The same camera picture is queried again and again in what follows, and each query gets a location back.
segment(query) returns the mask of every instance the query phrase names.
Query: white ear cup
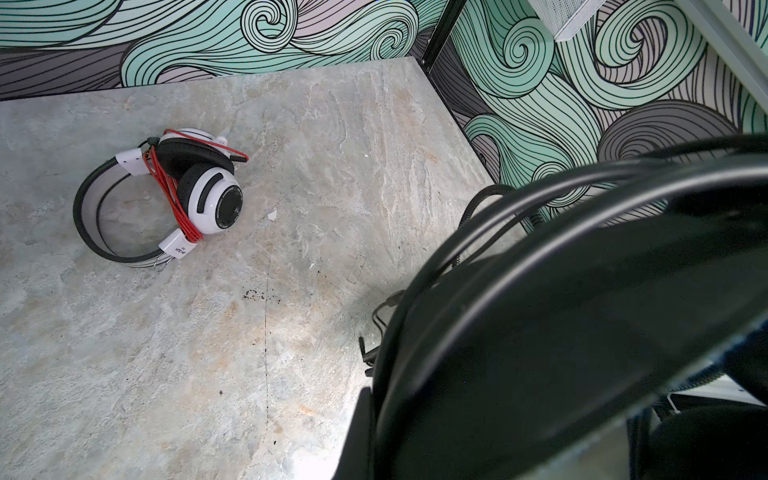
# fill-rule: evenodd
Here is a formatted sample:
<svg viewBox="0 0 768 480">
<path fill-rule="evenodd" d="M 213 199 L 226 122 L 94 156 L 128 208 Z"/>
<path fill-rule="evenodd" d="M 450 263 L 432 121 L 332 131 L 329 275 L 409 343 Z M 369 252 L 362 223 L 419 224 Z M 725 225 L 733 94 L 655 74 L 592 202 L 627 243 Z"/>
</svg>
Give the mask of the white ear cup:
<svg viewBox="0 0 768 480">
<path fill-rule="evenodd" d="M 195 182 L 187 203 L 187 215 L 203 234 L 231 227 L 240 215 L 243 191 L 235 177 L 220 167 L 206 170 Z"/>
</svg>

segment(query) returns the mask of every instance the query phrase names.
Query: headset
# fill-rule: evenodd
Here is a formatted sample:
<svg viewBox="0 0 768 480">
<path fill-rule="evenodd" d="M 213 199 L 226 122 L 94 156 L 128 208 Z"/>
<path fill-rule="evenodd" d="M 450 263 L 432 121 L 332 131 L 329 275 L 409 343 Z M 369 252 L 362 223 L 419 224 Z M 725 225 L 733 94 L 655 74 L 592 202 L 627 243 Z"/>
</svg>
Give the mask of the headset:
<svg viewBox="0 0 768 480">
<path fill-rule="evenodd" d="M 145 144 L 149 148 L 142 152 Z M 122 151 L 96 168 L 74 197 L 74 225 L 97 255 L 132 267 L 149 267 L 183 258 L 203 235 L 232 227 L 243 208 L 243 191 L 233 162 L 248 156 L 229 148 L 225 137 L 197 128 L 167 129 L 136 148 Z M 158 249 L 136 257 L 117 255 L 107 245 L 99 223 L 104 199 L 131 176 L 150 174 L 165 193 L 179 227 Z"/>
</svg>

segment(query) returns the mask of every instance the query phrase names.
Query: black circular speaker cap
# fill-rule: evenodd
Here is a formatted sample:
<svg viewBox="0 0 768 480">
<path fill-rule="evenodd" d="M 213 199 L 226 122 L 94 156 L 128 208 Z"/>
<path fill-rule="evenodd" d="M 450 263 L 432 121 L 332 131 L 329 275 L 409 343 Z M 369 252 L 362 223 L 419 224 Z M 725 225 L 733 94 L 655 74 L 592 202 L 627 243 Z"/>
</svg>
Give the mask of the black circular speaker cap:
<svg viewBox="0 0 768 480">
<path fill-rule="evenodd" d="M 216 204 L 216 225 L 229 228 L 235 223 L 243 208 L 243 191 L 237 185 L 229 186 Z"/>
</svg>

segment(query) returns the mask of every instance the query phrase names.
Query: ear cup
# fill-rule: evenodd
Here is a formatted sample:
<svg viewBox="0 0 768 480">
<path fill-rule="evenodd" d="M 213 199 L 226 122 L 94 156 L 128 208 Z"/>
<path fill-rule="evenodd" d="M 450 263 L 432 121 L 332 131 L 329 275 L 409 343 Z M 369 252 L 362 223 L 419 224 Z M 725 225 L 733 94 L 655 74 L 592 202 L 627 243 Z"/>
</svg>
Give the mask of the ear cup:
<svg viewBox="0 0 768 480">
<path fill-rule="evenodd" d="M 209 145 L 187 138 L 163 140 L 155 152 L 165 172 L 179 181 L 197 164 L 212 164 L 231 174 L 235 173 L 235 166 L 226 155 Z"/>
<path fill-rule="evenodd" d="M 187 215 L 189 215 L 187 204 L 190 202 L 190 195 L 192 194 L 192 189 L 194 188 L 195 184 L 205 172 L 217 166 L 218 165 L 213 164 L 195 164 L 192 165 L 192 167 L 187 170 L 184 175 L 181 176 L 181 180 L 179 180 L 179 186 L 176 188 L 176 196 L 179 198 L 181 208 L 184 209 L 184 212 Z"/>
</svg>

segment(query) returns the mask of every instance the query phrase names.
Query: swirl patterned wallpaper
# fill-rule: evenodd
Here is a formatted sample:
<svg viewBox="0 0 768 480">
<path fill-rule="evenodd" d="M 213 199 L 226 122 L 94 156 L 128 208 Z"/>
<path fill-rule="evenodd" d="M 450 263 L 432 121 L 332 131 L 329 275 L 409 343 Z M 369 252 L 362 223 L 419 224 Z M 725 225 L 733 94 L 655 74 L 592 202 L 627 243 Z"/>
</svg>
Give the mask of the swirl patterned wallpaper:
<svg viewBox="0 0 768 480">
<path fill-rule="evenodd" d="M 447 0 L 3 0 L 0 99 L 420 56 Z"/>
<path fill-rule="evenodd" d="M 768 51 L 768 0 L 725 3 Z M 685 141 L 768 130 L 673 0 L 608 0 L 557 44 L 525 0 L 468 0 L 431 76 L 493 179 L 516 187 Z M 610 186 L 570 192 L 541 215 Z"/>
</svg>

